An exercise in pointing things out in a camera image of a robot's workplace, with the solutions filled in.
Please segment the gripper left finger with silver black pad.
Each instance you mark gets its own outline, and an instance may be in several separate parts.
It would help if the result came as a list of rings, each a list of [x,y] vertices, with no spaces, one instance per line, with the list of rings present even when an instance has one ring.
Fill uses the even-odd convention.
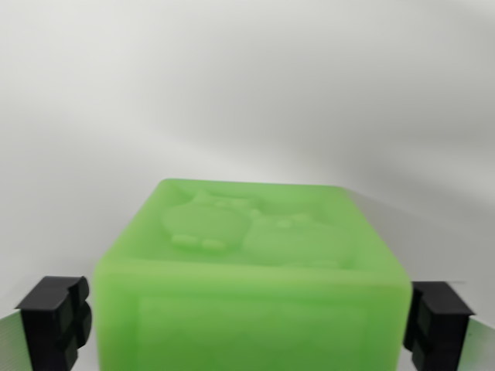
[[[2,370],[71,370],[92,327],[84,276],[45,276],[1,317]]]

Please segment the gripper right finger with silver black pad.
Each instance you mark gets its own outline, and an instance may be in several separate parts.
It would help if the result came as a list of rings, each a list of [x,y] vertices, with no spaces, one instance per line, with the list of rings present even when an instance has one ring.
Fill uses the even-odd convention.
[[[417,370],[493,370],[494,326],[445,281],[415,281],[403,346]]]

